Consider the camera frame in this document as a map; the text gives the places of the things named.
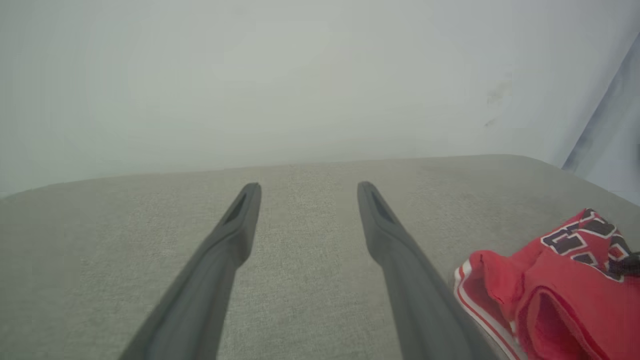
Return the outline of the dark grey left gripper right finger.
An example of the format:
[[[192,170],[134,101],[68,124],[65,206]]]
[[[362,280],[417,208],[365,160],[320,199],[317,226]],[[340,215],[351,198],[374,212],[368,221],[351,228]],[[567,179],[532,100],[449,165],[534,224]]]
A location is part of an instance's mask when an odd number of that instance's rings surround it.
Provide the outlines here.
[[[405,360],[495,360],[496,353],[372,182],[358,183],[366,248],[384,275]]]

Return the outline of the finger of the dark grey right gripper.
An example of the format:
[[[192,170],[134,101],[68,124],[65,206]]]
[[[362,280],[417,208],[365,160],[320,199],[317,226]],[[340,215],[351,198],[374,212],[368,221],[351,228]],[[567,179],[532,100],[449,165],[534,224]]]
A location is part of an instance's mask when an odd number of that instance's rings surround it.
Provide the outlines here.
[[[608,278],[624,278],[640,276],[640,253],[633,252],[619,258],[609,255]]]

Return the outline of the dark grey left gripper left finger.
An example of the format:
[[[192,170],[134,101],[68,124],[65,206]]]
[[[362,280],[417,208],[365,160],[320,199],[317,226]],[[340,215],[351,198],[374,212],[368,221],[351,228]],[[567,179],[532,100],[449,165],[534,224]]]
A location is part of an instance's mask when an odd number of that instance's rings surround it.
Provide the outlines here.
[[[215,360],[236,272],[254,244],[262,188],[247,183],[122,352],[122,360]]]

